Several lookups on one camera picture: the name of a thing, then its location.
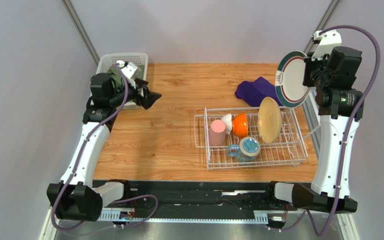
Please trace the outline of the white plate green red rim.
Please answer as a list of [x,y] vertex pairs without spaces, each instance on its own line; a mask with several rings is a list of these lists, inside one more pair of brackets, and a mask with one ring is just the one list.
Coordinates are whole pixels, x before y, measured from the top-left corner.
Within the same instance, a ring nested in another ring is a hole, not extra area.
[[295,109],[301,106],[310,93],[310,89],[303,85],[306,56],[298,50],[289,52],[277,67],[275,93],[284,107]]

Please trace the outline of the yellow bear plate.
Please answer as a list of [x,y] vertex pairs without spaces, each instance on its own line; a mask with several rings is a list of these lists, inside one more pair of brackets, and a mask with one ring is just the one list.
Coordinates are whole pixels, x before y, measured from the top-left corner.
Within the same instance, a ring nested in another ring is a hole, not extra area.
[[258,134],[265,144],[273,143],[279,136],[282,126],[282,114],[278,103],[271,97],[265,97],[258,110]]

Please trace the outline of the white patterned small bowl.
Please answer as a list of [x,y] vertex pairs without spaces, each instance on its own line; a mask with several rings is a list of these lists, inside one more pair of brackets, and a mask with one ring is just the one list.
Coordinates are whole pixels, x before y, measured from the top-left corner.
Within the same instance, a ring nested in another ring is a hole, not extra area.
[[221,117],[221,120],[225,124],[225,133],[230,135],[233,130],[233,116],[231,113],[225,114]]

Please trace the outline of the orange bowl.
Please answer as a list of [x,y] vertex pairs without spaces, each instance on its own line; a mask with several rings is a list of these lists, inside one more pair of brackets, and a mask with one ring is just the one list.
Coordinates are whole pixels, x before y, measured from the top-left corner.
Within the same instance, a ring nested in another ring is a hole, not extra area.
[[245,113],[237,114],[232,120],[232,132],[238,138],[245,138],[248,135],[248,120]]

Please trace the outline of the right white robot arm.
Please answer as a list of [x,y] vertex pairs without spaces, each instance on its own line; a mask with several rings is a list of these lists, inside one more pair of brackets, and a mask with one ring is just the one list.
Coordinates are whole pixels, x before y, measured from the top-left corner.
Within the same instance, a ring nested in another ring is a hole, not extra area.
[[321,143],[316,174],[310,186],[272,181],[268,200],[275,206],[336,214],[354,213],[350,198],[349,164],[354,135],[363,116],[362,92],[353,89],[362,61],[359,50],[336,46],[316,58],[313,53],[288,53],[275,75],[276,95],[287,108],[296,108],[316,89]]

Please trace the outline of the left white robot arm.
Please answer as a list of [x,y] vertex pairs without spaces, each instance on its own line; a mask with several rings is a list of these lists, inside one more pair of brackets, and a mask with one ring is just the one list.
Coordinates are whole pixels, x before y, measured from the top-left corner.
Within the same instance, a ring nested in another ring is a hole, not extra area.
[[126,102],[149,109],[162,95],[150,91],[144,80],[131,80],[125,75],[117,83],[112,74],[98,73],[90,79],[91,96],[83,114],[82,132],[66,172],[58,183],[48,185],[51,222],[71,220],[95,222],[103,208],[115,204],[134,204],[138,197],[131,195],[127,180],[113,179],[97,188],[93,175],[103,145],[108,138],[118,113]]

